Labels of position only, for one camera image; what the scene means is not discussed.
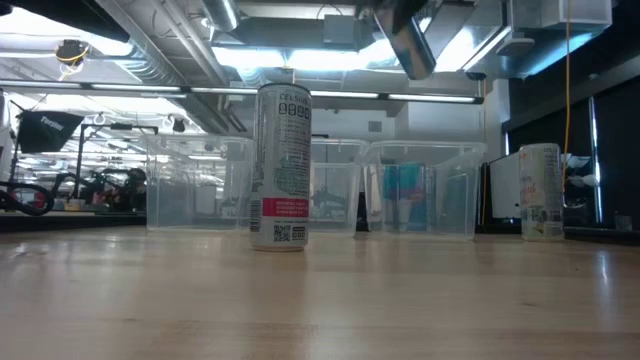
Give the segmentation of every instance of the energy drink can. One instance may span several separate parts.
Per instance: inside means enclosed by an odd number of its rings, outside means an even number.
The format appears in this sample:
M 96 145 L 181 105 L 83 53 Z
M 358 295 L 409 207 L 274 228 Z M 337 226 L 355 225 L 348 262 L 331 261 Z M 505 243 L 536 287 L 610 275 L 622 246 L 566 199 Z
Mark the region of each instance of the energy drink can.
M 520 211 L 525 240 L 562 240 L 563 199 L 560 147 L 520 148 Z
M 251 184 L 251 245 L 300 251 L 308 243 L 311 94 L 302 86 L 258 90 Z

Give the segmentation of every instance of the orange cable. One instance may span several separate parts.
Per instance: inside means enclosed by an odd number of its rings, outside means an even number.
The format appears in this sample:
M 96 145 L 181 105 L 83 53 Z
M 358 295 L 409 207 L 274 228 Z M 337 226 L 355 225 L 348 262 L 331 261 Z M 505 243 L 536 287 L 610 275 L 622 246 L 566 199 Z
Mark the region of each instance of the orange cable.
M 565 181 L 567 179 L 567 163 L 569 153 L 569 130 L 571 128 L 571 0 L 567 0 L 567 68 L 566 68 L 566 96 L 567 96 L 567 120 L 564 130 L 564 154 L 565 159 L 562 165 L 562 192 L 566 190 Z
M 484 103 L 482 105 L 483 118 L 482 122 L 484 124 L 484 142 L 487 143 L 487 79 L 485 78 L 483 81 L 483 93 L 482 96 L 484 98 Z M 486 214 L 487 214 L 487 162 L 484 162 L 484 171 L 483 171 L 483 181 L 482 181 L 482 225 L 485 224 Z

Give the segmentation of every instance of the clear plastic bin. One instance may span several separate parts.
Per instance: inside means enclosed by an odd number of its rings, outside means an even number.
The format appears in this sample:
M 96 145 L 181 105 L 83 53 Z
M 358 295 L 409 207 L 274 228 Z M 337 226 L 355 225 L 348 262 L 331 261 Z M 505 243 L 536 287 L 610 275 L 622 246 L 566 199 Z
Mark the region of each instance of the clear plastic bin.
M 485 152 L 480 143 L 373 143 L 364 165 L 369 230 L 472 239 Z
M 367 148 L 368 144 L 359 140 L 312 140 L 310 232 L 355 234 L 362 159 Z
M 249 228 L 253 142 L 219 136 L 147 138 L 147 227 Z

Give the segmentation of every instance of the softbox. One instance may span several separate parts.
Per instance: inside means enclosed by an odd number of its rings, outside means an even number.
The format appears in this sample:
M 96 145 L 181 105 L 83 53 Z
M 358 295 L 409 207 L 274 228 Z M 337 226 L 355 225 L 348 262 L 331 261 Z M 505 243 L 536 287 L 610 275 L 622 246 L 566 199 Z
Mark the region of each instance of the softbox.
M 23 111 L 18 143 L 23 154 L 60 151 L 83 116 L 60 111 Z

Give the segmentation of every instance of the black cable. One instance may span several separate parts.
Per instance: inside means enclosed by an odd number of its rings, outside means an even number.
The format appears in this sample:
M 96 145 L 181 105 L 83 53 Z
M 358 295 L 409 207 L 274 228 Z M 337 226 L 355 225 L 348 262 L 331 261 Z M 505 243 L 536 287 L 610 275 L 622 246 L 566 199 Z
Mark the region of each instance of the black cable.
M 8 189 L 11 189 L 11 190 L 13 189 L 35 190 L 36 192 L 39 192 L 44 195 L 45 201 L 47 204 L 44 207 L 44 209 L 37 209 L 37 208 L 34 208 L 33 206 L 29 206 L 21 203 L 20 201 L 14 199 L 13 196 L 11 196 L 11 194 L 7 193 L 6 191 L 0 190 L 0 209 L 17 210 L 23 214 L 30 215 L 30 216 L 42 216 L 48 213 L 49 211 L 51 211 L 51 209 L 53 209 L 55 199 L 53 198 L 49 190 L 43 188 L 42 186 L 5 182 L 5 181 L 0 181 L 0 186 L 6 186 Z

